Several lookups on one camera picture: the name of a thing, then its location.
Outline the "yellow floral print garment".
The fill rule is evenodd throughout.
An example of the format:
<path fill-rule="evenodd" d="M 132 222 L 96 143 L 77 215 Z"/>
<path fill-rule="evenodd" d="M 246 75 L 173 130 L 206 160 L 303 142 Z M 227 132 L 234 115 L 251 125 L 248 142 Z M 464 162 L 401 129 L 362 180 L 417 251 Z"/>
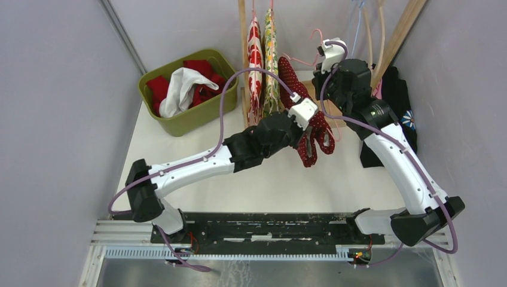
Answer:
<path fill-rule="evenodd" d="M 274 22 L 274 9 L 271 6 L 265 15 L 264 29 L 264 69 L 278 75 L 278 53 L 276 27 Z M 281 111 L 283 104 L 280 100 L 279 82 L 270 75 L 265 75 L 264 85 L 264 103 L 262 107 L 262 116 L 267 117 L 272 112 Z"/>

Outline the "dark red polka-dot garment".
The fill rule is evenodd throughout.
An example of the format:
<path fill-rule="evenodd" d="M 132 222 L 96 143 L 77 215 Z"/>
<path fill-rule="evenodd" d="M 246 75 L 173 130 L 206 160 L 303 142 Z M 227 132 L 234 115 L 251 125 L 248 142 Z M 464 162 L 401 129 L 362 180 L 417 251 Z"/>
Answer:
<path fill-rule="evenodd" d="M 278 59 L 279 78 L 299 96 L 310 98 L 306 86 L 298 79 L 289 60 L 285 57 Z M 323 112 L 319 111 L 310 120 L 309 130 L 303 136 L 297 148 L 303 166 L 312 167 L 317 162 L 317 147 L 326 154 L 330 155 L 335 150 L 335 139 L 331 127 L 325 120 Z"/>

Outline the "red poppy print garment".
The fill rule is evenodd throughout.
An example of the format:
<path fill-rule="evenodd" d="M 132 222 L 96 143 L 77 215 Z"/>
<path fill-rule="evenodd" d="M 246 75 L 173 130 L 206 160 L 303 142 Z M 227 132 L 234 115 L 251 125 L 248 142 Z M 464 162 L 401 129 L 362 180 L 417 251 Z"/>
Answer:
<path fill-rule="evenodd" d="M 259 21 L 256 15 L 253 14 L 247 37 L 248 65 L 250 68 L 262 68 L 264 64 L 260 36 Z M 261 118 L 260 98 L 262 91 L 262 73 L 260 71 L 255 70 L 248 72 L 248 89 L 250 97 L 248 123 L 250 125 L 256 125 Z"/>

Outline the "blue wire hanger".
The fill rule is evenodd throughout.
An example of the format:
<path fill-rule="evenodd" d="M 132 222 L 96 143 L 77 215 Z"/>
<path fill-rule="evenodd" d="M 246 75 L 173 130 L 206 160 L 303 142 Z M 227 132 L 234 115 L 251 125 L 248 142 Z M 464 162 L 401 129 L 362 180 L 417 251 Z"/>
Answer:
<path fill-rule="evenodd" d="M 353 37 L 352 52 L 350 53 L 350 55 L 352 57 L 355 55 L 356 45 L 357 45 L 357 41 L 358 41 L 358 37 L 359 37 L 359 29 L 360 29 L 361 23 L 362 23 L 362 12 L 363 12 L 364 5 L 365 5 L 364 0 L 357 1 L 357 12 L 358 12 L 357 13 L 357 24 L 356 24 L 354 37 Z"/>

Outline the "cream plastic hanger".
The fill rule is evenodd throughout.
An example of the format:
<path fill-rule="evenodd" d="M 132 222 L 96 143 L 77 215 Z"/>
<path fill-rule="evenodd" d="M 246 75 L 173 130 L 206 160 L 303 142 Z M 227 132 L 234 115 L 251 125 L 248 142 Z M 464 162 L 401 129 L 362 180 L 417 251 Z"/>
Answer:
<path fill-rule="evenodd" d="M 385 1 L 365 1 L 361 8 L 368 48 L 367 62 L 372 72 L 371 84 L 379 82 L 381 68 L 386 63 L 387 30 L 384 5 Z"/>

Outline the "white garment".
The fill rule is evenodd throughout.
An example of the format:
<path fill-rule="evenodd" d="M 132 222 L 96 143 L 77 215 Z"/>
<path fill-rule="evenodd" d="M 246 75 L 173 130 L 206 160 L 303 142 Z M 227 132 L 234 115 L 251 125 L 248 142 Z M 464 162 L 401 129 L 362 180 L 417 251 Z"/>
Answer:
<path fill-rule="evenodd" d="M 179 68 L 171 74 L 166 98 L 158 108 L 161 118 L 171 118 L 189 109 L 197 85 L 204 85 L 217 91 L 219 85 L 196 70 Z"/>

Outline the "red skirt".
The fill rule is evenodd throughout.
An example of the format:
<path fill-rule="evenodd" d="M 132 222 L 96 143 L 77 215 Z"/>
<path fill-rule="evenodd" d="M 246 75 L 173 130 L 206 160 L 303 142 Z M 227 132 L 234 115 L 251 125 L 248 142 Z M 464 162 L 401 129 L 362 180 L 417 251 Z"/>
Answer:
<path fill-rule="evenodd" d="M 170 77 L 160 75 L 146 85 L 152 91 L 155 115 L 171 118 L 219 95 L 225 83 L 209 61 L 184 60 Z"/>

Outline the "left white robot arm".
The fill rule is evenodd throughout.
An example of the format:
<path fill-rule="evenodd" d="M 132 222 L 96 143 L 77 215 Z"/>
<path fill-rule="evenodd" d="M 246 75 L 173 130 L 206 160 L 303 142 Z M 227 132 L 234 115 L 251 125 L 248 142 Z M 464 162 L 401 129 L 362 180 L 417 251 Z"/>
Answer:
<path fill-rule="evenodd" d="M 297 112 L 295 109 L 275 112 L 258 125 L 224 139 L 216 151 L 151 166 L 144 159 L 136 160 L 126 181 L 132 220 L 150 221 L 161 227 L 172 242 L 183 242 L 188 227 L 181 212 L 165 201 L 165 196 L 213 176 L 257 167 L 286 147 L 297 148 L 315 115 L 315 112 Z"/>

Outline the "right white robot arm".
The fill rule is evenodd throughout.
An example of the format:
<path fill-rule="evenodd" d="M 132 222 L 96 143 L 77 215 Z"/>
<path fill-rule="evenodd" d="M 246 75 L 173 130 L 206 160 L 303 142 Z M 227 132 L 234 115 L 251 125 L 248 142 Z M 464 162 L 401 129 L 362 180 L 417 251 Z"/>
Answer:
<path fill-rule="evenodd" d="M 429 236 L 445 227 L 464 210 L 458 197 L 450 197 L 432 179 L 409 145 L 396 114 L 383 99 L 371 96 L 371 71 L 367 62 L 345 59 L 317 64 L 312 83 L 316 98 L 330 100 L 349 128 L 382 162 L 398 188 L 405 206 L 400 209 L 362 209 L 345 228 L 349 242 L 360 244 L 370 234 L 393 235 L 407 245 L 435 246 Z"/>

